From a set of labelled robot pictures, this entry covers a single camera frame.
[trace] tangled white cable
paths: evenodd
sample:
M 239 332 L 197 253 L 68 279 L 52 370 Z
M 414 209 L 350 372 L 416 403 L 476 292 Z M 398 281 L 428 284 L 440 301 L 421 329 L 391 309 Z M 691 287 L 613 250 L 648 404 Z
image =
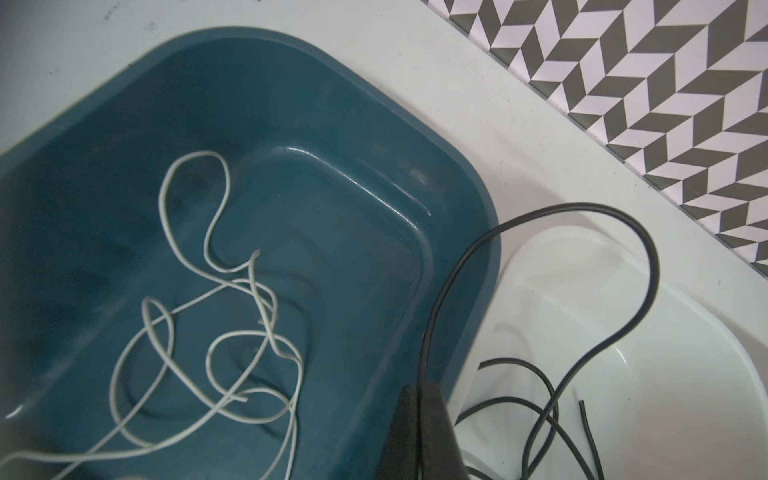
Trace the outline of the tangled white cable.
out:
M 225 279 L 219 278 L 218 276 L 205 272 L 199 269 L 198 267 L 194 266 L 181 253 L 181 250 L 179 249 L 179 246 L 176 244 L 176 240 L 174 239 L 174 235 L 170 230 L 170 224 L 168 222 L 168 214 L 166 211 L 166 196 L 168 194 L 168 187 L 170 186 L 170 183 L 173 180 L 174 175 L 176 174 L 176 170 L 178 170 L 178 168 L 181 165 L 183 165 L 184 163 L 190 160 L 193 160 L 194 158 L 199 158 L 199 157 L 215 157 L 216 159 L 218 159 L 219 162 L 221 162 L 221 166 L 224 169 L 224 180 L 225 180 L 224 196 L 221 199 L 221 204 L 219 205 L 219 208 L 216 211 L 214 218 L 212 219 L 212 221 L 210 222 L 210 225 L 208 226 L 208 230 L 205 233 L 205 238 L 203 241 L 203 254 L 205 257 L 205 261 L 206 263 L 208 263 L 208 265 L 211 268 L 213 268 L 219 273 L 236 273 L 242 270 L 246 270 L 248 273 L 247 278 L 225 280 Z M 280 446 L 280 450 L 278 451 L 275 459 L 272 461 L 272 464 L 261 476 L 261 480 L 264 480 L 275 469 L 278 461 L 280 460 L 280 458 L 282 458 L 283 453 L 285 452 L 285 449 L 289 440 L 290 440 L 290 451 L 288 454 L 288 466 L 286 468 L 285 479 L 287 480 L 290 477 L 291 469 L 293 468 L 293 456 L 296 453 L 296 432 L 297 432 L 296 402 L 299 398 L 299 391 L 301 390 L 301 385 L 302 385 L 303 363 L 301 360 L 301 355 L 299 354 L 299 351 L 296 349 L 296 347 L 288 339 L 286 339 L 283 336 L 275 334 L 273 331 L 275 322 L 277 321 L 277 298 L 275 296 L 275 293 L 269 287 L 267 287 L 266 285 L 263 285 L 262 283 L 258 283 L 255 280 L 254 264 L 256 262 L 256 258 L 260 254 L 260 251 L 259 250 L 254 251 L 247 262 L 239 266 L 236 266 L 234 268 L 222 267 L 216 264 L 216 262 L 214 262 L 210 258 L 210 251 L 209 251 L 210 237 L 214 232 L 216 223 L 219 221 L 219 217 L 221 216 L 225 205 L 227 204 L 227 200 L 229 199 L 229 196 L 230 196 L 230 169 L 229 169 L 229 166 L 227 165 L 227 162 L 218 153 L 214 151 L 197 151 L 191 154 L 184 155 L 183 157 L 179 157 L 172 163 L 172 165 L 168 168 L 168 172 L 165 174 L 165 178 L 163 179 L 163 184 L 160 188 L 160 195 L 158 196 L 158 199 L 157 199 L 157 208 L 160 211 L 160 220 L 163 225 L 163 231 L 165 232 L 165 237 L 168 240 L 168 243 L 170 244 L 170 248 L 173 250 L 174 254 L 176 255 L 176 258 L 182 263 L 182 265 L 184 265 L 189 270 L 195 272 L 197 275 L 200 275 L 204 278 L 207 278 L 216 283 L 219 283 L 219 285 L 207 291 L 206 293 L 203 293 L 199 297 L 192 299 L 189 302 L 186 302 L 184 305 L 177 306 L 170 312 L 166 309 L 166 307 L 162 303 L 160 303 L 159 300 L 151 296 L 147 296 L 144 298 L 144 300 L 142 300 L 141 318 L 144 321 L 144 328 L 139 330 L 136 333 L 136 335 L 134 335 L 134 337 L 131 339 L 131 341 L 128 342 L 128 344 L 125 346 L 125 348 L 123 349 L 123 352 L 120 354 L 120 357 L 118 358 L 117 363 L 115 363 L 114 370 L 112 371 L 112 377 L 109 384 L 109 407 L 112 414 L 112 419 L 114 420 L 114 423 L 115 423 L 115 427 L 107 435 L 105 435 L 104 438 L 99 440 L 86 453 L 82 453 L 82 454 L 61 454 L 61 453 L 47 453 L 47 452 L 33 452 L 33 451 L 14 452 L 6 456 L 2 460 L 0 460 L 0 468 L 2 468 L 3 465 L 10 462 L 11 460 L 16 460 L 16 459 L 25 459 L 25 460 L 35 461 L 35 462 L 48 462 L 48 463 L 71 462 L 71 464 L 67 468 L 59 472 L 52 479 L 52 480 L 61 480 L 67 474 L 69 474 L 72 470 L 77 468 L 78 465 L 80 465 L 82 462 L 138 457 L 140 455 L 146 455 L 148 453 L 156 452 L 158 450 L 161 450 L 168 446 L 176 444 L 181 440 L 185 439 L 186 437 L 188 437 L 189 435 L 191 435 L 192 433 L 194 433 L 205 422 L 207 422 L 216 414 L 224 415 L 227 418 L 234 420 L 235 422 L 249 423 L 249 424 L 263 424 L 263 423 L 273 422 L 278 418 L 280 418 L 281 416 L 283 416 L 286 412 L 288 412 L 290 417 L 288 421 L 288 427 L 286 429 L 286 434 L 285 434 L 285 437 L 283 438 L 283 443 Z M 172 358 L 172 355 L 174 353 L 173 315 L 183 310 L 186 310 L 187 308 L 195 305 L 196 303 L 199 303 L 205 300 L 206 298 L 208 298 L 209 296 L 212 296 L 215 293 L 220 292 L 221 290 L 224 290 L 226 288 L 234 288 L 235 290 L 239 290 L 241 292 L 247 293 L 248 295 L 253 297 L 253 301 L 256 303 L 257 309 L 259 310 L 260 318 L 258 320 L 258 323 L 261 323 L 264 325 L 264 330 L 234 330 L 232 332 L 224 333 L 223 335 L 218 336 L 210 344 L 210 346 L 208 347 L 207 355 L 205 357 L 205 372 L 208 377 L 208 380 L 210 381 L 210 384 L 222 395 L 221 398 L 215 402 L 212 399 L 210 399 L 205 393 L 203 393 L 203 391 L 200 390 L 197 387 L 197 385 L 194 384 L 194 382 L 192 382 L 192 380 L 187 376 L 186 373 L 184 373 L 184 371 L 179 367 L 178 364 L 176 364 L 176 362 Z M 269 301 L 265 300 L 261 296 L 260 290 L 261 292 L 267 294 L 267 296 L 269 297 Z M 155 306 L 158 310 L 160 310 L 161 315 L 159 317 L 155 319 L 151 318 L 151 312 L 150 312 L 151 306 Z M 165 321 L 168 328 L 168 344 L 166 346 L 163 346 L 160 339 L 157 338 L 157 333 L 155 332 L 155 329 L 154 329 L 154 326 L 162 321 Z M 125 359 L 128 356 L 128 353 L 131 352 L 131 350 L 136 346 L 138 341 L 141 339 L 141 337 L 145 333 L 147 334 L 147 337 L 149 337 L 149 340 L 155 352 L 157 352 L 159 357 L 163 360 L 163 366 L 160 369 L 160 372 L 157 374 L 157 377 L 152 382 L 149 389 L 141 397 L 141 399 L 139 399 L 136 405 L 131 409 L 131 411 L 125 417 L 121 417 L 121 414 L 118 411 L 118 399 L 117 399 L 118 378 L 120 377 L 120 373 L 123 368 Z M 262 336 L 264 337 L 264 339 L 261 345 L 259 346 L 259 349 L 256 351 L 256 355 L 253 357 L 253 360 L 251 360 L 248 367 L 245 368 L 243 373 L 240 375 L 240 378 L 238 378 L 237 381 L 229 389 L 225 389 L 216 380 L 214 376 L 214 372 L 211 367 L 211 357 L 214 354 L 214 350 L 221 342 L 235 336 Z M 291 353 L 285 353 L 283 350 L 281 350 L 278 346 L 278 343 L 283 343 L 284 345 L 288 346 Z M 245 382 L 248 375 L 250 375 L 252 371 L 256 368 L 257 364 L 261 360 L 262 355 L 266 351 L 267 345 L 271 347 L 272 351 L 277 356 L 284 359 L 292 360 L 296 363 L 296 367 L 298 369 L 298 374 L 296 376 L 296 389 L 293 391 L 293 394 L 291 395 L 290 398 L 286 397 L 284 394 L 282 394 L 281 392 L 275 389 L 270 389 L 267 387 L 254 387 L 254 388 L 237 391 L 240 388 L 240 386 Z M 153 443 L 136 436 L 134 433 L 128 430 L 127 424 L 141 410 L 141 408 L 144 406 L 146 401 L 149 400 L 150 396 L 152 395 L 154 390 L 157 388 L 157 386 L 160 384 L 161 380 L 165 376 L 165 373 L 166 371 L 168 371 L 168 369 L 170 369 L 179 378 L 179 380 L 181 380 L 181 382 L 183 382 L 184 385 L 202 403 L 208 406 L 209 410 L 205 413 L 205 415 L 200 417 L 195 423 L 186 427 L 186 429 L 182 430 L 181 432 L 178 432 L 177 434 L 172 435 L 161 442 Z M 233 401 L 247 402 L 248 395 L 255 394 L 255 393 L 266 393 L 267 395 L 274 396 L 278 398 L 281 402 L 283 402 L 284 407 L 274 415 L 270 415 L 267 417 L 248 417 L 248 416 L 236 414 L 225 408 L 229 403 Z M 122 434 L 129 442 L 132 442 L 139 448 L 130 449 L 130 450 L 112 451 L 112 452 L 98 451 L 102 446 L 104 446 L 107 442 L 109 442 L 109 440 L 112 439 L 118 433 Z

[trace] blue plastic bin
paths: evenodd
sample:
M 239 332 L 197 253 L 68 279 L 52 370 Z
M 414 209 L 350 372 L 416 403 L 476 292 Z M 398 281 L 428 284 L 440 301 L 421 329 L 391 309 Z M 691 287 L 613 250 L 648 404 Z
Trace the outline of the blue plastic bin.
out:
M 495 211 L 476 172 L 435 132 L 316 48 L 255 29 L 160 46 L 0 158 L 0 419 L 24 406 L 0 428 L 38 448 L 83 452 L 113 426 L 109 377 L 141 328 L 142 297 L 172 307 L 213 286 L 178 263 L 157 213 L 166 169 L 195 150 L 218 151 L 232 168 L 215 254 L 234 265 L 262 250 L 257 277 L 280 300 L 276 331 L 305 358 L 293 478 L 370 478 L 399 390 L 415 381 L 432 301 L 463 250 L 497 224 Z M 222 191 L 213 159 L 185 165 L 171 187 L 171 223 L 197 265 Z M 442 309 L 430 375 L 446 395 L 498 264 L 497 242 L 467 265 Z M 174 358 L 207 388 L 208 344 L 254 328 L 253 312 L 246 296 L 225 291 L 180 314 Z M 123 411 L 161 365 L 142 342 L 125 369 Z M 220 377 L 234 381 L 254 344 L 223 346 Z M 295 375 L 268 357 L 252 383 L 290 392 Z M 162 439 L 206 410 L 169 373 L 131 425 Z M 91 462 L 72 478 L 258 478 L 286 424 L 217 415 L 178 445 Z

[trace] white cord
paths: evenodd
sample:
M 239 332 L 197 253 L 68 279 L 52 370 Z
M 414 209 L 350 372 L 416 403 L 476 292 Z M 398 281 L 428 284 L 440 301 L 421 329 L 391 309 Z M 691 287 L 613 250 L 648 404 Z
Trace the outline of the white cord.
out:
M 168 221 L 168 213 L 166 211 L 166 197 L 168 194 L 168 188 L 170 186 L 171 181 L 174 178 L 174 175 L 176 174 L 176 170 L 178 170 L 178 168 L 184 163 L 199 157 L 215 157 L 216 159 L 219 160 L 219 162 L 221 162 L 221 166 L 224 170 L 224 185 L 225 185 L 224 196 L 221 199 L 221 203 L 219 204 L 218 210 L 216 210 L 216 213 L 214 214 L 214 218 L 212 219 L 212 221 L 210 222 L 210 225 L 208 226 L 207 232 L 205 233 L 205 238 L 203 241 L 203 255 L 205 257 L 205 261 L 208 264 L 208 266 L 210 266 L 211 268 L 213 268 L 219 273 L 236 273 L 236 272 L 240 272 L 241 270 L 247 270 L 247 273 L 248 273 L 247 278 L 238 278 L 230 281 L 230 280 L 221 279 L 215 275 L 212 275 L 208 272 L 205 272 L 197 268 L 192 263 L 190 263 L 189 260 L 187 260 L 187 258 L 181 253 L 181 250 L 179 249 L 179 246 L 177 245 L 176 240 L 174 239 L 174 235 L 171 232 L 170 223 Z M 285 479 L 287 480 L 290 477 L 290 473 L 293 468 L 293 457 L 296 454 L 296 435 L 297 435 L 297 429 L 298 429 L 297 419 L 296 419 L 296 402 L 299 398 L 299 391 L 301 390 L 301 385 L 303 380 L 303 363 L 301 360 L 301 355 L 299 354 L 299 351 L 296 349 L 296 347 L 288 339 L 286 339 L 283 336 L 275 334 L 273 331 L 275 322 L 277 321 L 277 298 L 275 296 L 275 293 L 269 287 L 267 287 L 266 285 L 263 285 L 262 283 L 258 283 L 256 281 L 255 263 L 256 263 L 256 258 L 260 254 L 260 251 L 259 250 L 254 251 L 247 262 L 242 263 L 241 265 L 236 266 L 234 268 L 226 268 L 226 267 L 217 265 L 210 258 L 210 238 L 213 235 L 214 228 L 216 227 L 216 223 L 219 221 L 219 217 L 221 217 L 221 214 L 224 210 L 225 205 L 227 204 L 227 200 L 229 199 L 229 196 L 230 196 L 230 169 L 229 169 L 229 166 L 227 165 L 227 162 L 218 153 L 214 151 L 197 151 L 191 154 L 184 155 L 183 157 L 179 157 L 171 164 L 171 166 L 168 168 L 168 172 L 166 172 L 165 174 L 165 178 L 163 179 L 163 183 L 160 188 L 160 194 L 157 198 L 157 209 L 160 211 L 160 220 L 163 225 L 163 231 L 165 233 L 165 237 L 168 240 L 168 244 L 170 245 L 170 248 L 173 250 L 174 255 L 176 255 L 176 258 L 181 262 L 182 265 L 184 265 L 189 270 L 195 272 L 197 275 L 202 276 L 203 278 L 219 283 L 219 285 L 211 290 L 208 290 L 206 293 L 203 293 L 199 297 L 194 298 L 189 302 L 186 302 L 184 305 L 177 306 L 170 312 L 159 300 L 151 296 L 147 296 L 142 300 L 141 319 L 144 322 L 144 328 L 139 330 L 136 333 L 136 335 L 134 335 L 134 337 L 131 339 L 131 341 L 128 342 L 128 344 L 123 349 L 123 352 L 118 357 L 118 361 L 117 363 L 115 363 L 114 369 L 112 370 L 112 377 L 109 382 L 109 409 L 112 414 L 112 419 L 114 420 L 115 427 L 107 435 L 105 435 L 104 438 L 99 440 L 86 453 L 63 454 L 63 453 L 47 453 L 47 452 L 34 452 L 34 451 L 13 452 L 12 454 L 7 455 L 2 460 L 0 460 L 0 468 L 2 468 L 3 465 L 10 462 L 11 460 L 17 460 L 17 459 L 31 460 L 35 462 L 48 462 L 48 463 L 71 462 L 71 464 L 67 468 L 63 469 L 52 479 L 52 480 L 61 480 L 66 475 L 68 475 L 72 470 L 77 468 L 82 462 L 89 462 L 94 460 L 115 460 L 119 458 L 138 457 L 141 455 L 146 455 L 148 453 L 156 452 L 158 450 L 161 450 L 168 446 L 176 444 L 181 440 L 184 440 L 186 437 L 188 437 L 192 433 L 194 433 L 201 426 L 203 426 L 205 422 L 207 422 L 216 414 L 224 415 L 227 418 L 234 420 L 235 422 L 247 423 L 247 424 L 263 424 L 263 423 L 274 422 L 275 420 L 283 416 L 286 412 L 288 412 L 289 421 L 288 421 L 288 427 L 286 429 L 285 437 L 283 438 L 283 443 L 280 446 L 280 450 L 275 456 L 275 459 L 272 461 L 267 471 L 264 472 L 264 474 L 260 477 L 260 480 L 264 480 L 275 469 L 278 461 L 282 458 L 283 453 L 285 452 L 289 439 L 290 439 L 290 450 L 288 453 L 288 466 L 286 468 Z M 179 367 L 179 365 L 172 358 L 174 354 L 174 336 L 175 336 L 173 315 L 186 310 L 187 308 L 205 300 L 210 296 L 213 296 L 215 293 L 218 293 L 221 290 L 224 290 L 226 288 L 234 288 L 235 290 L 239 290 L 243 293 L 247 293 L 248 295 L 253 297 L 253 301 L 256 303 L 256 307 L 259 311 L 258 323 L 264 326 L 264 330 L 234 330 L 232 332 L 224 333 L 223 335 L 218 336 L 210 344 L 210 346 L 208 347 L 208 352 L 205 356 L 205 373 L 208 377 L 208 381 L 210 382 L 210 384 L 222 395 L 221 398 L 215 402 L 212 399 L 210 399 L 202 390 L 200 390 L 200 388 L 198 388 L 197 385 L 195 385 L 195 383 L 187 376 L 186 373 L 184 373 L 182 368 Z M 260 293 L 259 290 L 267 294 L 267 296 L 269 297 L 268 301 L 262 297 L 262 293 Z M 154 306 L 158 310 L 160 310 L 161 315 L 159 317 L 155 319 L 151 319 L 151 311 L 150 311 L 151 306 Z M 163 343 L 160 341 L 159 338 L 157 338 L 157 333 L 155 332 L 155 329 L 154 329 L 155 325 L 157 325 L 162 321 L 165 321 L 168 328 L 168 344 L 166 346 L 163 346 Z M 118 396 L 117 396 L 118 379 L 120 378 L 120 374 L 123 369 L 125 359 L 127 358 L 128 354 L 131 352 L 131 350 L 136 346 L 136 344 L 141 339 L 141 337 L 144 336 L 144 334 L 146 334 L 147 337 L 149 338 L 152 344 L 152 347 L 154 348 L 154 351 L 163 360 L 163 366 L 160 369 L 160 372 L 157 374 L 157 377 L 155 377 L 154 381 L 150 385 L 149 389 L 139 399 L 139 401 L 136 403 L 134 408 L 132 408 L 125 417 L 121 417 L 120 411 L 118 410 Z M 226 339 L 233 338 L 235 336 L 262 336 L 264 337 L 264 339 L 262 340 L 261 345 L 256 351 L 256 354 L 253 357 L 253 360 L 251 360 L 248 367 L 245 368 L 243 373 L 240 375 L 240 378 L 238 378 L 237 381 L 229 389 L 225 389 L 216 380 L 213 368 L 211 366 L 211 359 L 214 355 L 214 351 L 216 350 L 216 347 L 220 343 L 222 343 Z M 285 353 L 283 350 L 281 350 L 280 347 L 278 346 L 278 343 L 282 343 L 286 345 L 289 348 L 291 353 Z M 282 394 L 278 390 L 270 389 L 267 387 L 254 387 L 254 388 L 244 389 L 239 392 L 237 391 L 240 388 L 240 386 L 245 382 L 247 377 L 256 368 L 259 361 L 261 360 L 262 355 L 266 351 L 267 346 L 269 346 L 272 349 L 272 351 L 280 358 L 292 360 L 293 362 L 296 363 L 296 367 L 298 369 L 298 375 L 296 376 L 296 388 L 294 389 L 293 395 L 290 398 L 287 398 L 284 394 Z M 205 415 L 200 417 L 196 422 L 194 422 L 192 425 L 188 426 L 186 429 L 182 430 L 181 432 L 178 432 L 177 434 L 172 435 L 161 442 L 153 443 L 153 442 L 149 442 L 148 440 L 144 440 L 138 437 L 137 435 L 135 435 L 134 433 L 132 433 L 130 430 L 128 430 L 127 424 L 141 410 L 141 408 L 144 406 L 147 400 L 149 400 L 150 396 L 152 396 L 152 393 L 157 388 L 157 386 L 160 385 L 160 382 L 165 376 L 165 373 L 168 371 L 168 369 L 170 369 L 176 375 L 176 377 L 178 377 L 178 379 L 181 380 L 181 382 L 190 390 L 190 392 L 192 392 L 202 403 L 204 403 L 209 408 L 209 410 L 205 413 Z M 267 395 L 271 395 L 279 399 L 284 404 L 284 407 L 279 412 L 266 417 L 249 417 L 245 415 L 236 414 L 225 408 L 227 405 L 229 405 L 233 401 L 247 402 L 249 399 L 248 395 L 257 394 L 257 393 L 266 393 Z M 102 446 L 104 446 L 107 442 L 109 442 L 118 433 L 123 435 L 129 442 L 133 443 L 139 448 L 130 449 L 130 450 L 117 450 L 112 452 L 98 451 Z

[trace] blue bin rim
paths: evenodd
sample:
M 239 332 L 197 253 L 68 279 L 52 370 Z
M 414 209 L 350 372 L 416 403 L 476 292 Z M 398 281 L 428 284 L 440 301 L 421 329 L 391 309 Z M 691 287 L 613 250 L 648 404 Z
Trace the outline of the blue bin rim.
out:
M 280 33 L 278 31 L 266 30 L 263 28 L 250 27 L 215 27 L 192 31 L 172 38 L 163 44 L 150 50 L 144 56 L 133 63 L 129 63 L 126 68 L 119 71 L 114 77 L 107 80 L 103 85 L 97 87 L 88 96 L 82 98 L 76 104 L 65 110 L 56 118 L 41 126 L 36 132 L 29 135 L 4 154 L 0 154 L 0 177 L 4 177 L 11 170 L 17 167 L 24 159 L 31 157 L 35 152 L 43 148 L 49 141 L 52 141 L 59 134 L 65 132 L 70 127 L 77 124 L 82 118 L 86 117 L 92 111 L 95 111 L 108 99 L 112 98 L 119 91 L 142 77 L 163 60 L 179 51 L 211 40 L 220 40 L 226 38 L 252 38 L 265 41 L 273 41 L 287 45 L 296 50 L 303 51 L 308 55 L 321 61 L 325 66 L 354 84 L 361 91 L 370 95 L 380 104 L 388 108 L 392 113 L 403 119 L 408 125 L 416 129 L 420 134 L 431 141 L 440 150 L 446 152 L 454 162 L 465 172 L 469 180 L 475 186 L 480 195 L 481 202 L 485 208 L 488 225 L 498 225 L 498 217 L 494 207 L 491 195 L 485 187 L 482 179 L 469 161 L 456 150 L 448 141 L 439 136 L 431 128 L 408 112 L 405 108 L 394 102 L 393 99 L 385 95 L 378 88 L 371 85 L 358 74 L 342 65 L 341 62 L 331 57 L 324 51 L 300 40 L 291 35 Z M 451 356 L 449 364 L 446 366 L 445 373 L 441 378 L 441 387 L 444 394 L 448 395 L 455 385 L 458 374 L 464 363 L 464 357 L 468 353 L 470 346 L 480 326 L 482 317 L 491 301 L 491 297 L 496 285 L 498 271 L 501 264 L 501 241 L 496 237 L 491 241 L 490 261 L 488 272 L 478 292 L 475 305 L 469 314 L 465 324 L 465 329 L 457 342 L 457 350 L 463 349 L 464 355 L 457 358 L 455 351 Z

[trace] geometric patterned floor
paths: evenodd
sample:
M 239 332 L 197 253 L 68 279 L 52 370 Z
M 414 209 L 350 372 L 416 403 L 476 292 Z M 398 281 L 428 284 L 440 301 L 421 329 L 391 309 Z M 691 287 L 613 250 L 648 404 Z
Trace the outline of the geometric patterned floor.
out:
M 768 276 L 768 0 L 427 3 Z

